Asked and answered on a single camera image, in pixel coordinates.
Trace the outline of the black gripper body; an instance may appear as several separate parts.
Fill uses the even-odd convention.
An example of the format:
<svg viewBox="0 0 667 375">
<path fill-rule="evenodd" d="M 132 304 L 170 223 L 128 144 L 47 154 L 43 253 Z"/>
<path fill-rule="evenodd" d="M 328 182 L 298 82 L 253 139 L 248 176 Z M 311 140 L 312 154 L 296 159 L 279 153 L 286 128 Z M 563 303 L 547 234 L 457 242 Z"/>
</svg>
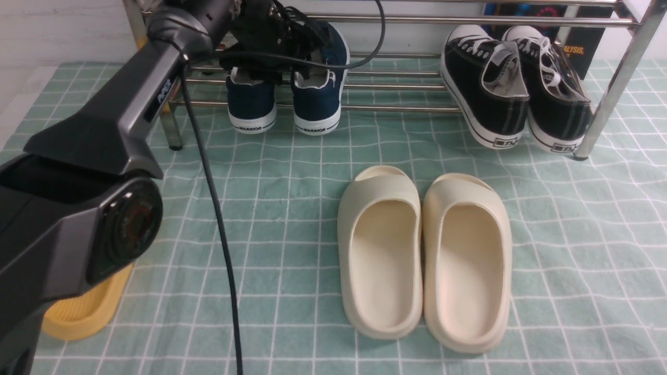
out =
<svg viewBox="0 0 667 375">
<path fill-rule="evenodd" d="M 278 1 L 243 2 L 231 35 L 237 40 L 229 48 L 231 52 L 269 53 L 319 64 L 325 62 L 324 49 L 330 46 L 330 33 L 323 23 Z M 219 64 L 227 71 L 236 68 L 252 79 L 274 84 L 281 84 L 286 72 L 310 79 L 327 71 L 274 57 L 222 57 Z"/>
</svg>

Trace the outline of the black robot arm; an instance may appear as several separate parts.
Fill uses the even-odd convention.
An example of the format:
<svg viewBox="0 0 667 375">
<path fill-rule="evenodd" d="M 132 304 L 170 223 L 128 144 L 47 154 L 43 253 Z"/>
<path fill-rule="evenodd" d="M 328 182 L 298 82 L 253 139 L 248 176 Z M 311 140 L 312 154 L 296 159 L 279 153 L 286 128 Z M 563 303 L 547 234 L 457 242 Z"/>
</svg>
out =
<svg viewBox="0 0 667 375">
<path fill-rule="evenodd" d="M 214 58 L 282 71 L 326 42 L 277 1 L 164 1 L 147 41 L 81 109 L 2 164 L 2 374 L 27 374 L 46 311 L 138 259 L 164 215 L 147 136 L 184 67 Z"/>
</svg>

